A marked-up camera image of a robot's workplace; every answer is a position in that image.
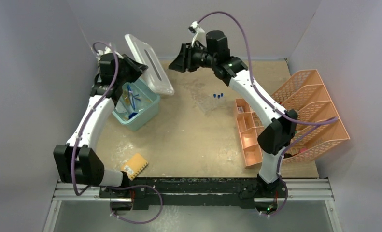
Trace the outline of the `white plastic bin lid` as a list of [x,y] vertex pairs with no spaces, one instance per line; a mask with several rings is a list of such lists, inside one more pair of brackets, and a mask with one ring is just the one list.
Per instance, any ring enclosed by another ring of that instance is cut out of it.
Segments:
[[147,86],[157,94],[173,96],[175,90],[153,48],[132,34],[124,36],[135,60],[148,66],[142,75]]

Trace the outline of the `blue safety glasses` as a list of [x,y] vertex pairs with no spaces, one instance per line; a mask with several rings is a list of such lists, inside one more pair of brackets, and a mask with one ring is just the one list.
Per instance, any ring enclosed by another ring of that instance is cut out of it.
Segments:
[[141,101],[141,99],[139,98],[139,94],[135,94],[130,85],[127,85],[127,93],[128,93],[129,103],[132,109],[136,110],[137,109],[136,101],[139,101],[139,102]]

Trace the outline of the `white packet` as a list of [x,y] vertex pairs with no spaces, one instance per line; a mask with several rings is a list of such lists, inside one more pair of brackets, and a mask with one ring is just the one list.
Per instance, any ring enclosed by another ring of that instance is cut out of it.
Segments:
[[120,116],[120,117],[125,117],[128,113],[127,109],[126,109],[126,105],[124,103],[121,103],[120,101],[118,102],[118,104],[116,105],[115,107],[115,111],[116,113]]

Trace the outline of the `blue base small flask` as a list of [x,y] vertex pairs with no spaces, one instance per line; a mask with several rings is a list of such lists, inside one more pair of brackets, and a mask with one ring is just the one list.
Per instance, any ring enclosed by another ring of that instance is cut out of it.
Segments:
[[131,120],[133,117],[135,117],[138,114],[138,112],[132,112],[128,115],[128,120]]

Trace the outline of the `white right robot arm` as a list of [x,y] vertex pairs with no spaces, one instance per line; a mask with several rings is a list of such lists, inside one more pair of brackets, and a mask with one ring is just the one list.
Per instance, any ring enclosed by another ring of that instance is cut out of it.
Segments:
[[260,195],[268,197],[275,192],[275,181],[280,178],[283,150],[290,145],[295,135],[297,112],[288,111],[278,104],[253,78],[243,60],[231,55],[227,36],[222,31],[210,31],[205,38],[206,45],[199,41],[182,43],[169,69],[183,73],[210,68],[219,80],[239,93],[256,113],[264,126],[257,137],[263,154],[258,174],[261,181],[257,183],[257,190]]

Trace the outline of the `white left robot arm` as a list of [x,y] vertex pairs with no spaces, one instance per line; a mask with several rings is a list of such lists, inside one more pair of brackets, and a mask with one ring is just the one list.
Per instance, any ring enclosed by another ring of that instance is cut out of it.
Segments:
[[125,83],[134,83],[148,69],[123,54],[101,55],[85,114],[74,134],[53,154],[60,179],[64,183],[110,186],[119,198],[130,191],[127,174],[106,169],[96,154],[96,146],[105,122],[123,94]]

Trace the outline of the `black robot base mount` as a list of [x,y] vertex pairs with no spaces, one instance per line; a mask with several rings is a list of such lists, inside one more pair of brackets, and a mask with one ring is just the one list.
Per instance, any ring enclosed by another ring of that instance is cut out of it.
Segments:
[[99,197],[127,199],[133,210],[163,206],[236,206],[241,209],[274,211],[286,197],[283,181],[266,184],[259,177],[137,177],[121,187],[102,187]]

